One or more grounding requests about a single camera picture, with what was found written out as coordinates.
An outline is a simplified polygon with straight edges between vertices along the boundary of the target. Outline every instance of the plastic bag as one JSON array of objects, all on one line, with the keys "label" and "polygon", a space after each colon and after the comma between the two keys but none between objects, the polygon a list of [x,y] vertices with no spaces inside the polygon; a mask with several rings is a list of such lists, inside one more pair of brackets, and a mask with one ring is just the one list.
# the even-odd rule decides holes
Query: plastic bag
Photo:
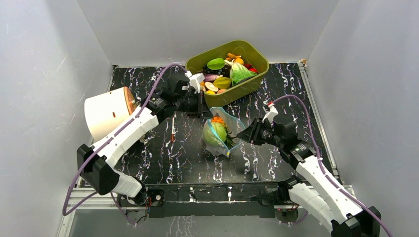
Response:
[{"label": "plastic bag", "polygon": [[209,151],[214,156],[225,155],[230,156],[230,152],[239,147],[243,142],[239,138],[235,138],[237,134],[245,129],[244,124],[237,118],[229,115],[221,107],[212,107],[211,112],[214,116],[219,116],[224,120],[224,123],[228,129],[228,135],[232,137],[234,145],[228,147],[225,143],[227,132],[222,131],[225,129],[225,126],[220,123],[211,123],[211,119],[208,119],[204,124],[204,129],[202,131],[202,138],[205,141],[205,150]]}]

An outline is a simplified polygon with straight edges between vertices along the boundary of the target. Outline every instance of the black bracket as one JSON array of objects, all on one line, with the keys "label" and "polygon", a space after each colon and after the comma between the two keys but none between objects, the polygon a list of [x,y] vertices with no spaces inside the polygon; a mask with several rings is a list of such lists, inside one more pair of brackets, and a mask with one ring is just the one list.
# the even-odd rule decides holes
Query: black bracket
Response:
[{"label": "black bracket", "polygon": [[[374,206],[369,210],[381,219]],[[332,227],[332,237],[378,237],[380,233],[380,224],[365,210],[355,216],[348,214],[348,219],[342,224],[332,220]]]},{"label": "black bracket", "polygon": [[[77,149],[77,166],[79,169],[92,154],[93,147],[88,147],[86,144]],[[100,195],[112,191],[119,181],[119,174],[115,173],[105,160],[106,157],[100,157],[96,154],[80,174]]]},{"label": "black bracket", "polygon": [[145,206],[150,203],[150,200],[152,207],[163,206],[165,203],[165,191],[163,189],[148,188],[147,192],[144,194],[146,199],[143,201],[142,205],[137,200],[120,194],[118,194],[117,202],[120,206],[124,207]]},{"label": "black bracket", "polygon": [[290,200],[289,190],[294,185],[302,183],[303,181],[297,176],[293,175],[291,178],[278,183],[278,188],[264,188],[259,190],[259,195],[255,199],[264,206],[273,206],[285,204]]}]

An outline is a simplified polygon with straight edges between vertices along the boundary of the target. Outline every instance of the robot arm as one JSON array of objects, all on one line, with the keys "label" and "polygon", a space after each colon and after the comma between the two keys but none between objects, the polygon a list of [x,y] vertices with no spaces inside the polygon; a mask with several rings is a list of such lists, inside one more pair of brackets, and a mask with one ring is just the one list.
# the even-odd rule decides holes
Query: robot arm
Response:
[{"label": "robot arm", "polygon": [[[267,107],[264,108],[267,112],[265,117],[254,119],[252,124],[237,137],[254,145],[268,143],[278,147],[283,160],[318,192],[316,194],[310,191],[302,180],[293,176],[280,183],[279,196],[305,207],[332,233],[332,236],[361,236],[361,233],[378,236],[379,225],[376,220],[341,192],[346,190],[326,169],[326,174],[321,171],[316,151],[298,139],[295,123],[275,123],[274,117],[278,112],[272,103]],[[370,210],[379,216],[374,207]]]},{"label": "robot arm", "polygon": [[168,87],[153,94],[146,108],[140,106],[117,128],[100,141],[77,150],[79,168],[93,153],[97,153],[83,169],[81,176],[100,194],[115,192],[142,204],[147,199],[147,187],[140,180],[114,169],[121,156],[145,133],[158,126],[176,111],[190,118],[211,118],[199,88],[202,74],[173,75]]}]

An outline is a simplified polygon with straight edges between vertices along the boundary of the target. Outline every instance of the white 3d printed part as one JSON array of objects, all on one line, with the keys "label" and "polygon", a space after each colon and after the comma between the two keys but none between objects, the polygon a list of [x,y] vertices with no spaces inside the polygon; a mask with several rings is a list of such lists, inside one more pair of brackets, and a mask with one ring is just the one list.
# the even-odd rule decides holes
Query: white 3d printed part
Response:
[{"label": "white 3d printed part", "polygon": [[128,87],[103,93],[84,102],[84,116],[95,141],[104,138],[135,110],[135,99]]}]

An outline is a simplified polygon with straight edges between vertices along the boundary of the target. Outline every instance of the black marbled surface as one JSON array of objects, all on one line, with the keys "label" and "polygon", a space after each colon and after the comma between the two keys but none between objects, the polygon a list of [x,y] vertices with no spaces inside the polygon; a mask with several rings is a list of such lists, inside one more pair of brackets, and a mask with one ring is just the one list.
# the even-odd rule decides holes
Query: black marbled surface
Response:
[{"label": "black marbled surface", "polygon": [[[163,67],[116,68],[110,89],[128,86],[136,99],[141,100],[148,95],[162,69]],[[163,80],[174,73],[181,72],[179,68],[171,68],[163,76]],[[309,109],[316,142],[320,146],[324,164],[330,170],[297,63],[272,64],[258,91],[224,108],[247,126],[253,118],[263,117],[263,102],[285,94],[297,95]],[[288,99],[277,102],[276,108],[279,112],[278,118],[284,122],[295,121],[299,137],[312,145],[303,107],[296,100]],[[253,146],[243,143],[229,158],[212,156],[205,151],[205,144],[201,139],[203,125],[203,119],[189,119],[177,113],[174,143],[170,143],[170,118],[147,133],[144,144],[134,144],[123,155],[116,169],[135,176],[146,184],[266,182],[281,181],[296,174],[271,145]]]}]

